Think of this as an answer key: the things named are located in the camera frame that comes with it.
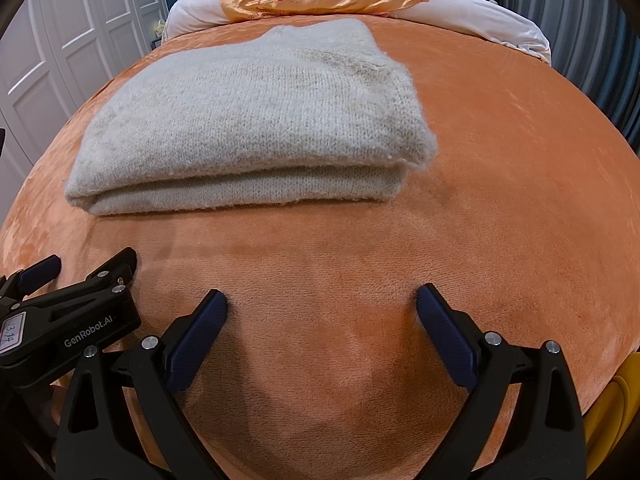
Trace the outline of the grey blue curtain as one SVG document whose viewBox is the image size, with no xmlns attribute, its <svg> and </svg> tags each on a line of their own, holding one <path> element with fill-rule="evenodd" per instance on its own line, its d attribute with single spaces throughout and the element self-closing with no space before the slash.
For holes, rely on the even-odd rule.
<svg viewBox="0 0 640 480">
<path fill-rule="evenodd" d="M 500 0 L 535 22 L 552 67 L 639 151 L 639 35 L 616 0 Z"/>
</svg>

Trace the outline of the cream sweater with black hearts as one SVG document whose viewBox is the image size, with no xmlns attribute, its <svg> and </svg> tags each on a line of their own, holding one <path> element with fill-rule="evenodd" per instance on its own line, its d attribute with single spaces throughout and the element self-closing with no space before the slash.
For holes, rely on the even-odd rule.
<svg viewBox="0 0 640 480">
<path fill-rule="evenodd" d="M 96 216 L 390 200 L 437 154 L 408 70 L 356 18 L 160 58 L 86 128 L 66 200 Z"/>
</svg>

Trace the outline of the white panelled wardrobe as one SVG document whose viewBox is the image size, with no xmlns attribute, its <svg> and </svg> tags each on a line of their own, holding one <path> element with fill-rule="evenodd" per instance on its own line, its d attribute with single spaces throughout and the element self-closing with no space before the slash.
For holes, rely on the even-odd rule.
<svg viewBox="0 0 640 480">
<path fill-rule="evenodd" d="M 1 38 L 1 210 L 107 81 L 157 44 L 166 0 L 25 0 Z"/>
</svg>

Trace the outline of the white rolled duvet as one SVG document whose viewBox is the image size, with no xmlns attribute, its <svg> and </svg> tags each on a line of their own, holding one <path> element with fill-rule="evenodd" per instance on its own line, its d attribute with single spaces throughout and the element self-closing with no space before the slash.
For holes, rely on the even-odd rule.
<svg viewBox="0 0 640 480">
<path fill-rule="evenodd" d="M 528 18 L 485 0 L 430 0 L 384 18 L 399 18 L 477 36 L 551 62 L 549 40 Z M 177 0 L 169 10 L 165 36 L 168 41 L 190 32 L 232 22 L 220 0 Z"/>
</svg>

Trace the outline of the yellow tissue pack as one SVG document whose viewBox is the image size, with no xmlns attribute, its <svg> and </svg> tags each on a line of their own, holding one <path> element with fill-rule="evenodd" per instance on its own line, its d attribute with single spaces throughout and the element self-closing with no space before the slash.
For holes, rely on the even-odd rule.
<svg viewBox="0 0 640 480">
<path fill-rule="evenodd" d="M 153 28 L 153 32 L 156 39 L 162 39 L 163 36 L 165 36 L 165 28 L 166 28 L 166 22 L 163 20 L 158 20 Z"/>
</svg>

